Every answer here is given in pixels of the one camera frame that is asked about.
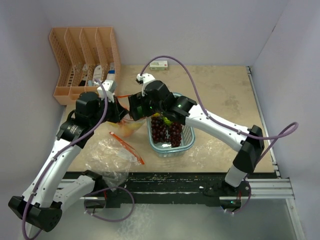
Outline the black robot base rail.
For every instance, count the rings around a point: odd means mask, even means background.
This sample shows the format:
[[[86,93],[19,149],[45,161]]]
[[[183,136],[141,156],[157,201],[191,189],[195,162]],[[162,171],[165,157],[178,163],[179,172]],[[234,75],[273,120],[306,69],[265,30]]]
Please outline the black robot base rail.
[[[238,209],[253,195],[253,180],[276,179],[275,173],[253,173],[238,188],[228,187],[222,173],[131,172],[121,189],[87,196],[87,201],[106,200],[106,208],[122,204],[205,205]]]

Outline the clear zip top bag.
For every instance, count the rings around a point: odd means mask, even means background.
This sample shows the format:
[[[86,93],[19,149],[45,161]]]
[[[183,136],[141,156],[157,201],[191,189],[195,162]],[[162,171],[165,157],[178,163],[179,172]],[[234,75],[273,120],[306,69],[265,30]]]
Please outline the clear zip top bag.
[[[117,96],[117,99],[122,107],[126,110],[130,109],[129,105],[129,95],[120,95]],[[144,123],[146,122],[146,118],[142,118],[140,120],[134,121],[133,118],[127,114],[121,122],[118,123],[108,123],[108,128],[111,132],[115,133],[117,136],[121,138],[128,138],[133,135],[137,130],[139,130]]]

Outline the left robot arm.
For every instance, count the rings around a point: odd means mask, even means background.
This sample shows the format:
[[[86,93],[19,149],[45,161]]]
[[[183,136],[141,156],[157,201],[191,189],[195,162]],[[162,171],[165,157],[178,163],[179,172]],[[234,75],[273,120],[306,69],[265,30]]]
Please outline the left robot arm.
[[[22,220],[22,235],[26,240],[53,230],[63,212],[80,197],[98,196],[118,188],[107,186],[100,174],[86,170],[71,185],[58,190],[69,166],[98,126],[104,122],[118,123],[127,113],[109,90],[80,94],[75,109],[60,126],[40,172],[22,195],[12,196],[8,202],[9,208]]]

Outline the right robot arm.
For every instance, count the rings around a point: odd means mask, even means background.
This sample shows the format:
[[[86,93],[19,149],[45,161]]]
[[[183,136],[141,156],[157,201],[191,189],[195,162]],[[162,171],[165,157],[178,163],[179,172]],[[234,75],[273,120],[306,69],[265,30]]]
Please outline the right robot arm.
[[[226,195],[235,195],[240,190],[242,180],[255,170],[265,148],[261,139],[262,129],[253,125],[232,130],[236,124],[216,115],[211,120],[212,114],[202,109],[199,103],[183,95],[174,96],[160,80],[140,78],[137,83],[142,90],[128,98],[129,114],[135,121],[159,113],[171,122],[199,129],[236,151],[236,157],[222,183]]]

